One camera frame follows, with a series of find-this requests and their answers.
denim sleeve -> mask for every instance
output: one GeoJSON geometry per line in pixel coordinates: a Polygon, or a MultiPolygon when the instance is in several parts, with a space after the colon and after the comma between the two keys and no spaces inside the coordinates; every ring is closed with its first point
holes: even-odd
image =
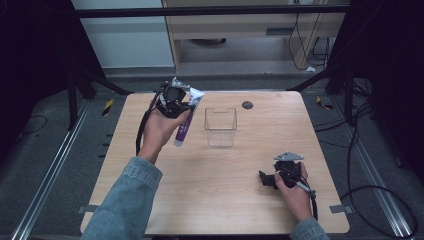
{"type": "Polygon", "coordinates": [[[292,240],[330,239],[315,218],[304,220],[296,225],[290,234],[292,240]]]}
{"type": "Polygon", "coordinates": [[[152,211],[162,172],[133,157],[96,209],[81,239],[140,239],[152,211]]]}

gray floor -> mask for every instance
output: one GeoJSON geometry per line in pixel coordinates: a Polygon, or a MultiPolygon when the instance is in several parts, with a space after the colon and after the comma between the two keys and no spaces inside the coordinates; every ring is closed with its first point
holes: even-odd
{"type": "MultiPolygon", "coordinates": [[[[151,91],[157,84],[170,80],[174,75],[202,90],[282,90],[293,87],[314,74],[298,70],[294,66],[287,46],[280,38],[227,39],[224,44],[217,44],[216,41],[186,41],[181,59],[181,69],[175,74],[158,73],[156,76],[150,73],[131,78],[115,76],[110,80],[136,92],[151,91]]],[[[319,63],[312,57],[311,61],[319,63]]],[[[325,80],[302,93],[314,125],[341,120],[337,109],[327,110],[317,104],[316,96],[326,97],[324,86],[325,80]]],[[[113,134],[125,102],[124,96],[97,84],[95,87],[98,91],[96,99],[89,101],[87,118],[33,226],[33,238],[63,239],[80,236],[79,225],[83,215],[77,210],[80,206],[88,204],[104,155],[107,153],[110,135],[113,134]],[[105,103],[111,98],[114,99],[111,111],[107,116],[102,116],[105,103]]],[[[342,99],[343,95],[340,94],[332,96],[329,100],[337,106],[342,99]]],[[[86,101],[79,97],[79,106],[82,106],[83,102],[86,101]]],[[[356,106],[364,103],[366,99],[355,97],[356,106]]],[[[45,121],[46,124],[38,131],[22,135],[11,151],[9,166],[0,172],[0,236],[5,239],[8,239],[22,219],[67,133],[67,109],[66,92],[58,93],[37,104],[34,115],[45,118],[31,118],[24,132],[37,130],[45,121]]],[[[342,125],[317,133],[339,195],[347,192],[347,146],[351,140],[348,130],[349,128],[342,125]]],[[[384,186],[399,194],[408,203],[419,223],[422,223],[423,186],[413,172],[396,166],[395,155],[372,113],[360,118],[358,132],[360,143],[365,146],[371,165],[375,166],[374,174],[377,173],[384,186]]],[[[373,176],[370,176],[367,170],[369,164],[361,160],[360,152],[355,150],[351,156],[352,187],[373,183],[373,176]]],[[[381,207],[381,201],[376,195],[378,193],[373,190],[355,193],[356,205],[366,219],[393,234],[392,226],[396,223],[388,220],[387,212],[381,207]]],[[[343,203],[345,206],[350,205],[348,200],[343,203]]],[[[396,205],[412,228],[412,221],[405,209],[399,203],[396,205]]],[[[357,213],[347,216],[350,231],[332,235],[332,239],[387,239],[365,224],[357,213]]],[[[424,230],[420,228],[415,239],[424,239],[424,230]]]]}

